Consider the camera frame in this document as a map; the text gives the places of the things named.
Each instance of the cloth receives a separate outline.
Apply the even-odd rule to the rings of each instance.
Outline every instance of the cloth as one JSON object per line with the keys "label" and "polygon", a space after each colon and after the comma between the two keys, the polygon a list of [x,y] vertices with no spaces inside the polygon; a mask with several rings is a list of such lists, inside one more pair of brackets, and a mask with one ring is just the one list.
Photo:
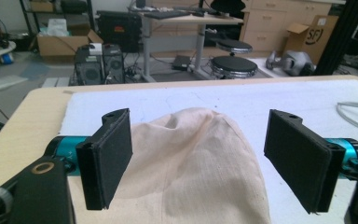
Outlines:
{"label": "cloth", "polygon": [[255,154],[226,115],[189,108],[131,132],[132,159],[102,223],[270,223]]}

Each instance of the desk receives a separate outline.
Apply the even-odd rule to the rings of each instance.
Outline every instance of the desk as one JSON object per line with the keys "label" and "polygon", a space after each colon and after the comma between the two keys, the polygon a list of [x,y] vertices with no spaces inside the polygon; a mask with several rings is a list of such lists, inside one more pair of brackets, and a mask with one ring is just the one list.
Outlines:
{"label": "desk", "polygon": [[[65,116],[66,106],[71,100],[71,96],[75,92],[92,92],[92,91],[114,91],[117,94],[124,91],[155,91],[164,95],[167,91],[176,90],[178,88],[192,88],[202,91],[202,88],[210,87],[242,87],[245,90],[255,90],[261,88],[264,92],[273,85],[296,84],[296,90],[308,90],[308,94],[313,96],[314,93],[309,90],[310,87],[318,87],[318,83],[324,84],[322,88],[329,91],[329,86],[325,85],[330,81],[342,81],[342,90],[332,92],[332,95],[342,95],[346,100],[358,100],[358,89],[347,88],[354,83],[358,86],[358,77],[353,76],[328,76],[328,77],[284,77],[284,78],[258,78],[258,79],[235,79],[235,80],[208,80],[208,81],[191,81],[191,82],[169,82],[169,83],[143,83],[128,85],[106,85],[106,86],[83,86],[83,87],[61,87],[61,88],[44,88],[30,92],[19,108],[7,122],[6,126],[0,132],[0,185],[13,175],[38,159],[44,152],[48,142],[55,137],[61,129],[62,120]],[[298,94],[294,89],[286,89],[282,94],[291,96],[293,99],[283,98],[277,103],[276,96],[270,92],[266,93],[275,103],[272,106],[284,105],[291,102],[290,100],[298,98]],[[272,223],[288,224],[288,223],[343,223],[342,218],[351,198],[354,189],[354,182],[348,180],[338,180],[336,193],[330,207],[330,212],[320,215],[308,215],[296,201],[295,196],[285,183],[277,177],[270,162],[263,156],[263,148],[265,140],[265,130],[267,129],[268,111],[257,110],[257,105],[265,105],[269,102],[256,102],[252,100],[252,95],[241,96],[241,101],[233,102],[230,116],[235,117],[235,113],[239,107],[250,110],[251,115],[247,120],[250,123],[239,122],[240,125],[246,125],[247,130],[243,130],[246,138],[252,145],[255,154],[259,160],[263,176],[266,180],[266,188],[268,193],[270,215]],[[323,137],[353,137],[358,140],[358,129],[341,121],[346,128],[341,128],[336,123],[331,123],[331,118],[337,118],[334,113],[334,105],[332,113],[321,113],[321,105],[324,99],[320,99],[317,103],[304,102],[302,105],[288,105],[286,109],[297,106],[299,108],[297,115],[304,119],[304,124],[313,131]],[[150,111],[158,111],[155,105],[149,106]],[[262,114],[263,122],[260,127],[255,127],[253,118]],[[83,197],[82,189],[74,188],[74,183],[79,178],[70,177],[69,185],[71,187],[72,198],[78,223],[97,223],[99,216],[104,216],[105,212],[91,212],[85,210],[85,204],[80,203]]]}
{"label": "desk", "polygon": [[[151,22],[157,21],[160,24],[195,24],[199,26],[198,34],[195,35],[180,35],[180,36],[152,36]],[[207,24],[228,25],[239,24],[243,20],[231,17],[216,17],[212,15],[205,15],[204,17],[184,16],[177,18],[170,18],[165,20],[154,20],[147,17],[142,17],[143,25],[143,41],[144,41],[144,72],[143,78],[149,82],[156,82],[150,76],[150,53],[159,51],[173,51],[184,49],[196,49],[196,61],[193,68],[195,73],[202,75],[206,79],[210,79],[208,74],[205,74],[200,69],[200,61],[202,57],[202,49],[205,39],[205,27]]]}

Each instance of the round stool seat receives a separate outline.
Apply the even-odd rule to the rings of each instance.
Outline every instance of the round stool seat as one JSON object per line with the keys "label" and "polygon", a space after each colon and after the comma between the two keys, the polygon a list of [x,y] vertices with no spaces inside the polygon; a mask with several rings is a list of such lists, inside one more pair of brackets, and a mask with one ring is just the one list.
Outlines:
{"label": "round stool seat", "polygon": [[240,57],[220,56],[212,59],[213,73],[218,77],[246,78],[257,72],[257,64]]}
{"label": "round stool seat", "polygon": [[219,40],[216,43],[216,46],[224,51],[232,53],[250,53],[253,50],[251,45],[233,39]]}

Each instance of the floor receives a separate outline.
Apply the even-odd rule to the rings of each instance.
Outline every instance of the floor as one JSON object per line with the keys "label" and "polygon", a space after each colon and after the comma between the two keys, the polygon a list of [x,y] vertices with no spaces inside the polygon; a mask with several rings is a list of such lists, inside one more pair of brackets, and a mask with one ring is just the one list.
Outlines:
{"label": "floor", "polygon": [[[38,54],[32,52],[13,52],[13,58],[15,61],[13,64],[0,63],[0,110],[5,114],[0,112],[2,123],[10,118],[28,92],[41,88],[47,78],[72,77],[74,73],[72,63],[46,63]],[[192,73],[172,70],[172,62],[173,59],[153,58],[150,62],[152,77],[158,82],[199,80]],[[128,79],[129,82],[143,82],[136,76],[142,66],[142,57],[137,54],[126,55],[125,67],[134,74],[132,79]],[[202,69],[208,73],[211,72],[209,59],[203,59]],[[341,70],[358,74],[350,68]],[[267,77],[258,73],[252,78]]]}

